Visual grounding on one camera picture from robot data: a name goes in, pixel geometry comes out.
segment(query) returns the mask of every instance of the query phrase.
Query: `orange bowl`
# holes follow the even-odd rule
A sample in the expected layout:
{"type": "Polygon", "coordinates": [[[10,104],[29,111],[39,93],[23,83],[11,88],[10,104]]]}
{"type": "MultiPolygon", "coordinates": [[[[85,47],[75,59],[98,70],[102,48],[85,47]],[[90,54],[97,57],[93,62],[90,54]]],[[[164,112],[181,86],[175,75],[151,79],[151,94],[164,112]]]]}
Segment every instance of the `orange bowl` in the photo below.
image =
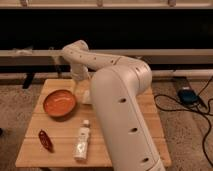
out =
{"type": "Polygon", "coordinates": [[[76,97],[68,90],[56,90],[50,93],[43,103],[44,111],[52,117],[67,115],[75,106],[76,97]]]}

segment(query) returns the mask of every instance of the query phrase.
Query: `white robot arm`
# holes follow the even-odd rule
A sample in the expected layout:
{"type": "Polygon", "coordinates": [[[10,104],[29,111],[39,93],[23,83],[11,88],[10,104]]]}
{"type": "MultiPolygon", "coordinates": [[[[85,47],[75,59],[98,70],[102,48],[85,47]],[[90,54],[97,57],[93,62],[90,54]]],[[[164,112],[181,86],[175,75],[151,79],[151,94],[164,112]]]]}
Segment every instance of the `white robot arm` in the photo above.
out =
{"type": "Polygon", "coordinates": [[[98,70],[90,94],[114,170],[165,171],[136,100],[151,84],[149,66],[126,56],[89,52],[82,40],[65,46],[62,56],[77,81],[84,79],[83,66],[98,70]]]}

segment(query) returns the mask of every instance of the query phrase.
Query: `carpet floor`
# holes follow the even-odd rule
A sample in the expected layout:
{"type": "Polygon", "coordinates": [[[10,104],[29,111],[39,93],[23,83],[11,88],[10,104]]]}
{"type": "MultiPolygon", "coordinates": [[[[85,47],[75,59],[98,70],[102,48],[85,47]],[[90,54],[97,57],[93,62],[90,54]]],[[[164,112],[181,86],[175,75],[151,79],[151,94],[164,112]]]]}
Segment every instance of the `carpet floor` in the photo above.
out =
{"type": "MultiPolygon", "coordinates": [[[[0,137],[0,171],[40,170],[38,168],[16,168],[15,161],[44,80],[57,78],[57,75],[38,74],[28,89],[22,89],[24,78],[24,74],[0,74],[0,127],[4,129],[4,133],[0,137]]],[[[190,79],[190,84],[195,92],[199,92],[207,81],[208,78],[190,79]]],[[[177,98],[171,79],[153,80],[152,89],[155,95],[163,93],[177,98]]],[[[213,97],[213,83],[210,83],[201,96],[204,101],[213,97]]],[[[181,107],[163,97],[159,98],[157,103],[164,108],[181,107]]],[[[202,151],[202,138],[208,128],[206,120],[186,111],[163,112],[159,110],[159,114],[172,160],[172,166],[167,170],[211,170],[202,151]]],[[[206,149],[213,160],[212,135],[213,133],[207,139],[206,149]]]]}

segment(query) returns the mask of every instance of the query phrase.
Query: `white bottle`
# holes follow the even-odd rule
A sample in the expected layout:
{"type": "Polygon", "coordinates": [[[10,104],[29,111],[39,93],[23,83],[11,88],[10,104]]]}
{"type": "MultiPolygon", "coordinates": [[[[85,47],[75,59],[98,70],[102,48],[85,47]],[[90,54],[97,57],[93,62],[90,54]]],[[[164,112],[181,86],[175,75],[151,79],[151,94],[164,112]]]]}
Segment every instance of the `white bottle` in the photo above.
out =
{"type": "Polygon", "coordinates": [[[83,126],[78,131],[78,141],[75,147],[74,158],[77,161],[85,161],[87,159],[87,148],[90,137],[89,120],[83,121],[83,126]]]}

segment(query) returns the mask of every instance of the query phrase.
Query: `red chili pepper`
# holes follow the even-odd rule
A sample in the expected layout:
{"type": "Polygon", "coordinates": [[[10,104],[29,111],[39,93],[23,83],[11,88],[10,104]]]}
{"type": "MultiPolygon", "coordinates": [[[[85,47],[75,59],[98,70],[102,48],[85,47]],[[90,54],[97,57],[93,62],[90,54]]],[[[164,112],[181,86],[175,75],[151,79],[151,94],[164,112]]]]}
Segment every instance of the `red chili pepper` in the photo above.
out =
{"type": "Polygon", "coordinates": [[[41,144],[43,145],[44,148],[46,148],[49,152],[53,152],[53,144],[47,135],[47,133],[43,130],[41,130],[38,134],[39,139],[41,141],[41,144]]]}

